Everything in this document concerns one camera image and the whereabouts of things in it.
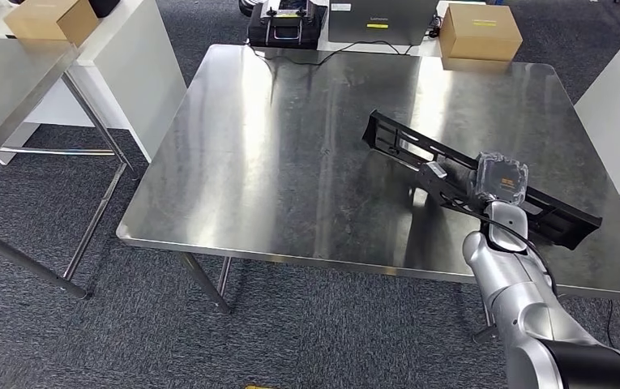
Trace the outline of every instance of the cardboard box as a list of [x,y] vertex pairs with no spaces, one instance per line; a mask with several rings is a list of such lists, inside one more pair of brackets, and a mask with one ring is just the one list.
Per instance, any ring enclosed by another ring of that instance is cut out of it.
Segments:
[[78,47],[99,20],[88,0],[26,0],[4,23],[19,39],[69,41]]
[[438,41],[445,58],[511,61],[522,36],[508,6],[451,4]]

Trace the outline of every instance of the yellow label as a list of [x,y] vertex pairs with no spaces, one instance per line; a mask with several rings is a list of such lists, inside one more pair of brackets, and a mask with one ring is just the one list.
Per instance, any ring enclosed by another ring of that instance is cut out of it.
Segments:
[[474,24],[475,26],[496,27],[496,21],[495,20],[479,20],[479,19],[475,19],[475,20],[472,21],[472,24]]
[[515,189],[515,181],[510,178],[501,178],[501,186],[508,186],[511,189]]

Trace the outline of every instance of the white table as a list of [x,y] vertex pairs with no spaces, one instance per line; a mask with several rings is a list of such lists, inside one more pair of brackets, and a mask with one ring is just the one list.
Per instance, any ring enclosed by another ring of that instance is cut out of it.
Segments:
[[[461,3],[461,4],[486,4],[485,2],[448,2],[441,1],[438,2],[438,6],[436,7],[436,11],[438,15],[443,17],[446,14],[448,9],[448,4],[452,3]],[[324,20],[324,25],[322,27],[322,33],[319,36],[319,44],[317,45],[317,50],[322,51],[338,51],[344,49],[346,46],[350,45],[350,43],[346,42],[330,42],[328,40],[329,36],[329,11],[327,11],[327,19]],[[410,49],[410,46],[407,45],[393,45],[399,53],[405,53],[408,51],[409,55],[414,55],[418,57],[441,57],[441,46],[438,45],[438,38],[429,38],[427,36],[422,40],[421,45],[413,46]],[[357,44],[351,46],[345,51],[360,51],[363,53],[393,53],[393,49],[387,45],[368,45],[368,44]]]
[[[0,0],[0,38],[11,35],[2,19],[12,9]],[[121,0],[79,47],[68,74],[105,126],[130,131],[152,161],[186,94],[155,0]],[[49,90],[5,146],[22,146],[40,123],[93,126],[62,82]],[[0,163],[13,156],[0,152]]]

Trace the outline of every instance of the laptop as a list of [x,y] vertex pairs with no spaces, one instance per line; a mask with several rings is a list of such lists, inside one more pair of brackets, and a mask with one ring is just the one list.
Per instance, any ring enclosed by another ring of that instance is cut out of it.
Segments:
[[418,46],[438,0],[330,0],[328,40]]

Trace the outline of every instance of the metal frame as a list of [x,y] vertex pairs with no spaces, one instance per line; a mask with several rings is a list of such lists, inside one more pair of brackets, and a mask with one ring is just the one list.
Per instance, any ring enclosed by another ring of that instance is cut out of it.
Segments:
[[198,281],[198,284],[203,289],[203,292],[205,292],[205,294],[207,294],[209,298],[214,301],[214,305],[216,305],[221,313],[230,314],[231,308],[224,299],[224,292],[226,290],[226,281],[229,278],[231,257],[224,257],[224,262],[221,265],[221,273],[219,274],[219,282],[215,287],[193,254],[179,251],[178,256],[180,257],[183,266],[185,266],[188,270],[188,273]]
[[476,344],[482,344],[488,342],[489,340],[498,338],[498,328],[496,327],[494,316],[489,312],[489,309],[486,308],[486,304],[484,304],[484,302],[481,304],[484,306],[486,327],[484,327],[483,330],[472,334],[472,341]]
[[90,106],[88,103],[88,99],[85,95],[78,89],[73,79],[68,75],[68,72],[65,72],[62,75],[62,81],[69,88],[73,97],[78,101],[81,108],[88,116],[92,124],[97,128],[102,136],[102,139],[109,146],[109,150],[101,150],[101,149],[44,149],[44,148],[29,148],[29,147],[1,147],[0,152],[22,152],[22,153],[30,153],[30,154],[49,154],[49,155],[64,155],[64,156],[115,156],[118,159],[119,166],[116,172],[113,175],[112,181],[109,184],[105,194],[102,196],[100,200],[100,204],[95,210],[95,214],[92,216],[90,220],[90,224],[85,229],[85,233],[80,240],[78,247],[76,248],[71,261],[66,268],[63,276],[59,276],[56,272],[50,270],[45,267],[41,263],[37,262],[35,259],[27,256],[20,250],[8,245],[4,241],[0,239],[0,255],[6,259],[9,259],[13,263],[20,265],[22,267],[27,268],[33,273],[37,274],[43,280],[48,281],[50,284],[54,286],[58,286],[59,288],[65,289],[69,294],[78,298],[88,298],[90,297],[90,292],[86,289],[80,288],[77,284],[71,282],[76,269],[79,266],[80,260],[85,254],[86,249],[88,248],[88,244],[92,239],[92,236],[97,229],[97,225],[100,223],[102,216],[105,213],[107,205],[112,198],[114,191],[116,190],[117,184],[121,179],[126,168],[128,168],[131,172],[131,175],[134,179],[137,179],[137,175],[133,166],[131,166],[130,162],[126,158],[126,155],[123,153],[121,148],[117,145],[116,141],[112,138],[112,136],[107,131],[107,128],[104,124],[102,124],[101,120],[96,114],[96,111]]

